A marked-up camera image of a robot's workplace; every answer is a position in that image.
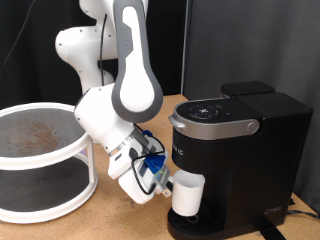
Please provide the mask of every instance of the wooden table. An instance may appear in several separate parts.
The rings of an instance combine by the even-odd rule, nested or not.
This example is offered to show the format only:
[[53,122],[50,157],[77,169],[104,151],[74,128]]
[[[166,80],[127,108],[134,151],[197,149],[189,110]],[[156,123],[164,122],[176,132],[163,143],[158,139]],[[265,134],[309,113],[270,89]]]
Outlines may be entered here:
[[[166,96],[160,113],[151,121],[140,124],[158,137],[171,155],[172,125],[168,116],[174,107],[186,101],[182,95]],[[94,240],[94,239],[172,239],[167,231],[167,213],[171,197],[162,194],[145,205],[138,205],[108,174],[109,157],[100,145],[95,145],[95,165],[99,174],[96,192],[74,212],[49,222],[17,225],[0,222],[0,240]],[[172,160],[168,167],[173,174],[178,168]],[[313,212],[293,194],[296,205],[289,209]],[[287,239],[320,239],[320,221],[305,215],[291,215],[278,229]],[[232,238],[235,240],[264,239],[259,232]]]

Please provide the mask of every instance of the power cord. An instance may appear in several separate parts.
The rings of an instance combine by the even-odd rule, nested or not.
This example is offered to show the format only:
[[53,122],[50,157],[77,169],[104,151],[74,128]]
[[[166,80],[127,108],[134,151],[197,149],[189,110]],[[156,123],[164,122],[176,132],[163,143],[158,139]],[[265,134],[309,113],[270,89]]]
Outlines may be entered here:
[[[143,129],[140,128],[137,124],[134,124],[134,126],[137,127],[137,128],[142,132],[143,135],[148,134],[147,132],[143,131]],[[137,171],[136,171],[136,169],[135,169],[135,167],[134,167],[134,163],[135,163],[135,161],[137,161],[137,160],[139,160],[139,159],[141,159],[141,158],[146,158],[146,157],[149,157],[149,156],[158,155],[158,154],[162,154],[162,153],[165,152],[165,148],[164,148],[162,142],[161,142],[158,138],[156,138],[156,137],[154,137],[154,136],[152,136],[152,135],[150,135],[150,134],[148,134],[148,136],[149,136],[149,137],[152,137],[153,139],[155,139],[155,140],[160,144],[162,150],[159,151],[159,152],[149,153],[149,154],[146,154],[146,155],[143,155],[143,156],[140,156],[140,157],[136,157],[136,158],[132,159],[132,162],[131,162],[131,167],[132,167],[132,169],[133,169],[133,173],[134,173],[134,176],[135,176],[135,178],[136,178],[136,181],[137,181],[137,183],[138,183],[141,191],[142,191],[144,194],[146,194],[146,195],[150,195],[151,193],[153,193],[154,189],[156,188],[156,184],[153,183],[148,192],[147,192],[146,190],[144,190],[143,186],[142,186],[141,183],[140,183],[140,180],[139,180]]]
[[29,7],[29,9],[28,9],[27,16],[26,16],[26,18],[25,18],[25,20],[24,20],[24,23],[23,23],[23,25],[22,25],[22,28],[20,29],[20,32],[19,32],[19,34],[18,34],[18,36],[17,36],[16,40],[14,41],[14,44],[13,44],[13,46],[12,46],[12,48],[11,48],[11,50],[10,50],[9,54],[7,55],[6,59],[4,60],[4,62],[3,62],[3,64],[2,64],[2,66],[1,66],[1,70],[0,70],[0,79],[1,79],[2,71],[3,71],[3,67],[4,67],[4,65],[6,64],[6,62],[8,61],[8,59],[9,59],[9,57],[10,57],[10,55],[11,55],[12,51],[13,51],[13,50],[14,50],[14,48],[16,47],[17,42],[18,42],[18,40],[19,40],[19,38],[20,38],[20,36],[21,36],[21,34],[22,34],[23,30],[25,29],[25,27],[26,27],[26,25],[27,25],[27,22],[28,22],[28,20],[29,20],[30,13],[31,13],[31,9],[32,9],[32,7],[33,7],[33,5],[34,5],[34,3],[35,3],[36,1],[37,1],[37,0],[33,0],[33,2],[31,3],[31,5],[30,5],[30,7]]
[[103,33],[104,33],[104,27],[106,25],[107,21],[107,14],[104,15],[103,25],[102,25],[102,31],[101,31],[101,42],[100,42],[100,70],[101,70],[101,83],[102,86],[104,86],[104,77],[103,77],[103,68],[102,68],[102,46],[103,46]]
[[299,211],[299,210],[290,210],[287,212],[287,215],[293,215],[293,214],[306,214],[310,217],[313,217],[315,219],[319,219],[320,220],[320,216],[315,214],[315,213],[310,213],[310,212],[302,212],[302,211]]

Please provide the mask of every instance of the black coffee maker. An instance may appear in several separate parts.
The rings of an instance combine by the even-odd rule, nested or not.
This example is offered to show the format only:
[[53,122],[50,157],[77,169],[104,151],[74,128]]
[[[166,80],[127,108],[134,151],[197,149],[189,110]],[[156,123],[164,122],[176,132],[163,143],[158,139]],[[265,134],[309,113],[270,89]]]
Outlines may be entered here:
[[169,211],[175,239],[225,239],[286,217],[312,109],[261,82],[225,84],[221,96],[170,116],[173,162],[206,179],[197,216]]

